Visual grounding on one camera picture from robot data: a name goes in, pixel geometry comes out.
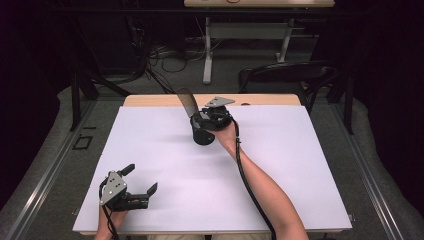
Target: gray floor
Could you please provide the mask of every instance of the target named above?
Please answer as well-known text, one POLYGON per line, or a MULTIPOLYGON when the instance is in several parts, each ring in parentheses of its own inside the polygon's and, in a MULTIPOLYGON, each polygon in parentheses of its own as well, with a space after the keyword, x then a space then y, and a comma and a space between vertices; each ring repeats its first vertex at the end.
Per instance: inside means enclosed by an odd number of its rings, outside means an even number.
MULTIPOLYGON (((314 41, 292 39, 286 60, 309 59, 314 41)), ((160 60, 154 69, 162 73, 174 89, 184 86, 195 93, 235 93, 238 71, 275 61, 274 54, 279 47, 279 43, 260 41, 221 43, 214 50, 211 85, 202 84, 202 60, 189 61, 185 69, 177 73, 168 73, 161 65, 163 63, 168 70, 179 69, 183 62, 177 59, 160 60)), ((137 94, 162 93, 158 84, 146 76, 121 87, 137 94)), ((73 212, 85 197, 123 102, 123 98, 109 89, 102 86, 98 89, 101 93, 98 101, 83 101, 83 122, 74 133, 69 132, 72 120, 70 89, 59 94, 61 110, 55 125, 27 175, 0 213, 0 239, 91 239, 72 232, 76 218, 73 212), (80 135, 93 137, 89 149, 72 150, 80 135)), ((354 102, 355 135, 350 136, 341 125, 342 104, 329 105, 322 98, 324 95, 314 106, 311 120, 346 209, 355 218, 352 230, 329 237, 424 239, 422 217, 402 197, 375 152, 366 108, 354 102)), ((322 236, 322 233, 310 234, 311 239, 322 236)))

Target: chair backrest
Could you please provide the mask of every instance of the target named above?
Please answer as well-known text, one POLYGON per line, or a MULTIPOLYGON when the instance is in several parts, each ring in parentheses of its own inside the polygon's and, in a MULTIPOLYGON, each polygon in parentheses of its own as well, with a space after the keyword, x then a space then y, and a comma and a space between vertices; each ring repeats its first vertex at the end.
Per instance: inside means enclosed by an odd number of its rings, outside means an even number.
POLYGON ((328 61, 282 62, 248 68, 239 72, 239 93, 294 93, 310 112, 318 90, 337 74, 334 64, 328 61), (308 86, 303 88, 301 82, 308 86))

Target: white table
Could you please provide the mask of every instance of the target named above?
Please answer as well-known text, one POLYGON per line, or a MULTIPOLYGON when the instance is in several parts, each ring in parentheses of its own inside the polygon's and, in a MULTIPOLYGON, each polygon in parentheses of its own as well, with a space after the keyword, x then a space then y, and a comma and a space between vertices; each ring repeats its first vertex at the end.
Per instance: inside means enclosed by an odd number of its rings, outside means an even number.
MULTIPOLYGON (((229 3, 227 0, 184 0, 186 7, 225 7, 225 8, 328 8, 334 0, 240 0, 229 3)), ((289 45, 294 19, 281 23, 213 23, 206 17, 205 42, 206 57, 203 83, 212 81, 211 38, 226 39, 283 39, 281 50, 276 54, 278 62, 284 62, 289 45)))
MULTIPOLYGON (((287 192, 307 231, 352 227, 303 106, 228 109, 240 124, 243 149, 287 192)), ((131 163, 135 170, 124 177, 128 192, 145 193, 155 182, 158 190, 148 209, 129 212, 121 233, 268 231, 234 161, 217 141, 194 143, 181 106, 120 108, 73 231, 95 234, 100 182, 131 163)))

